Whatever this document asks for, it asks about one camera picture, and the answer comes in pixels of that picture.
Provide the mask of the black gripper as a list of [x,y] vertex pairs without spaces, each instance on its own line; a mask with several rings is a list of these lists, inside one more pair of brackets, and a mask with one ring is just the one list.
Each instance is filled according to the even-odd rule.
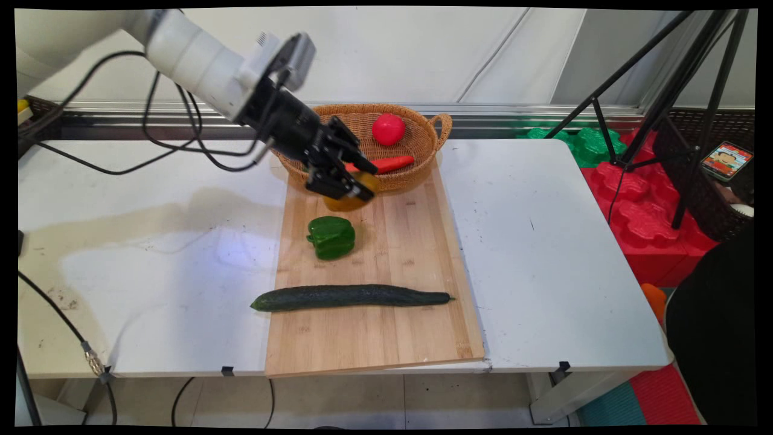
[[[293,94],[278,89],[273,80],[261,80],[236,116],[236,123],[249,126],[260,141],[271,142],[271,149],[307,169],[306,190],[332,200],[355,198],[364,202],[375,198],[374,188],[357,181],[345,170],[376,175],[378,168],[359,148],[359,138],[337,116],[328,122]],[[337,151],[337,159],[323,157],[326,139]]]

